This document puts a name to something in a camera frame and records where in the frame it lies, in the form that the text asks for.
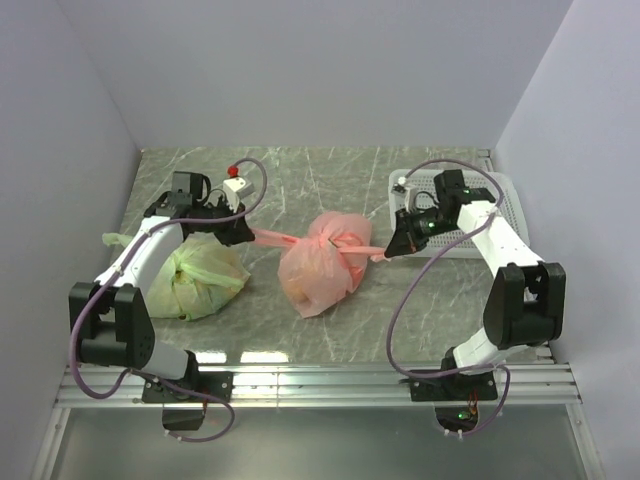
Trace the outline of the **pink plastic bag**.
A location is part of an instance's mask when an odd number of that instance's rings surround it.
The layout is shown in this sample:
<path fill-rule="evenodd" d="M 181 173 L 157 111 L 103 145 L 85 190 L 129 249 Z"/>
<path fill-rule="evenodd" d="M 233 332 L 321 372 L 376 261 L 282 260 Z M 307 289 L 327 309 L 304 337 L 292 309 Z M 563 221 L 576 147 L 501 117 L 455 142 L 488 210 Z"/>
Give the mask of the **pink plastic bag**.
<path fill-rule="evenodd" d="M 303 237 L 254 229 L 257 245 L 279 248 L 278 278 L 303 318 L 320 315 L 354 293 L 370 262 L 385 259 L 371 244 L 373 226 L 361 214 L 335 211 L 318 216 Z"/>

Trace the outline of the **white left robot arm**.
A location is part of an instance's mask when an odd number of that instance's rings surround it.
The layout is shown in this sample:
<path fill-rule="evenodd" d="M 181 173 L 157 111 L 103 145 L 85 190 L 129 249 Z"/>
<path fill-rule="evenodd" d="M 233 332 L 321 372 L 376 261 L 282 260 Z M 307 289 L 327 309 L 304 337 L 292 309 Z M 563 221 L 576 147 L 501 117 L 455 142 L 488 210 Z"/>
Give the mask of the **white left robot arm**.
<path fill-rule="evenodd" d="M 211 233 L 225 246 L 251 242 L 244 199 L 254 191 L 232 164 L 216 202 L 208 176 L 178 171 L 171 188 L 144 212 L 139 230 L 116 261 L 92 282 L 78 282 L 69 293 L 69 367 L 76 385 L 94 399 L 117 391 L 91 389 L 79 366 L 119 366 L 165 385 L 177 401 L 189 402 L 201 390 L 194 353 L 157 339 L 145 297 L 166 260 L 192 234 Z"/>

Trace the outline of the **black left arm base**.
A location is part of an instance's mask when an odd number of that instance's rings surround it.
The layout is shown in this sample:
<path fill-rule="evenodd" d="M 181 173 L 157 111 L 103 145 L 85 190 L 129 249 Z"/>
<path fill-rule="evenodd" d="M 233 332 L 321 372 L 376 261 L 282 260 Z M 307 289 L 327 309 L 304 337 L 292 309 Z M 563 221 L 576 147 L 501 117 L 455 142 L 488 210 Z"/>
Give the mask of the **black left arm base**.
<path fill-rule="evenodd" d="M 145 404 L 175 404 L 210 402 L 210 397 L 229 402 L 234 385 L 234 374 L 229 371 L 205 371 L 198 374 L 195 382 L 169 380 L 169 383 L 190 393 L 182 393 L 167 387 L 160 380 L 146 380 L 141 401 Z"/>

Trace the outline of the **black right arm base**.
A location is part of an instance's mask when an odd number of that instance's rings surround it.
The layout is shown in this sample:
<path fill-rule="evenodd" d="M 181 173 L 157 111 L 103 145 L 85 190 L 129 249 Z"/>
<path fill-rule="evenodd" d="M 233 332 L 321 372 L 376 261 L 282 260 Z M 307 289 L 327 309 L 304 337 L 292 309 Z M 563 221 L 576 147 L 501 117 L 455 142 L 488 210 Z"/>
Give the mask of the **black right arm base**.
<path fill-rule="evenodd" d="M 498 392 L 491 372 L 478 375 L 454 374 L 446 377 L 402 380 L 407 383 L 414 402 L 464 402 L 468 400 L 490 401 L 498 399 Z"/>

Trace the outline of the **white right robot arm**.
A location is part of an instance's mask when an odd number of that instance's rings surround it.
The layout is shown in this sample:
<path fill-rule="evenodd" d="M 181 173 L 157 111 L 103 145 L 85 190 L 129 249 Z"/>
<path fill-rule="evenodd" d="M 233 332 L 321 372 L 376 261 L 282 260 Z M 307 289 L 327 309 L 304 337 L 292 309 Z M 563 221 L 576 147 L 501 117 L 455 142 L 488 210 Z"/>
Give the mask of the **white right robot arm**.
<path fill-rule="evenodd" d="M 391 259 L 422 251 L 429 241 L 449 232 L 461 232 L 488 266 L 492 287 L 484 307 L 481 328 L 454 347 L 436 371 L 410 371 L 395 359 L 391 366 L 417 384 L 440 380 L 442 391 L 462 399 L 476 384 L 474 375 L 500 369 L 511 354 L 560 337 L 564 318 L 566 272 L 561 264 L 546 262 L 534 253 L 504 219 L 504 193 L 493 178 L 490 188 L 466 184 L 462 162 L 434 177 L 432 207 L 417 205 L 420 191 L 405 174 L 390 190 L 404 199 L 395 213 L 395 230 L 384 256 Z"/>

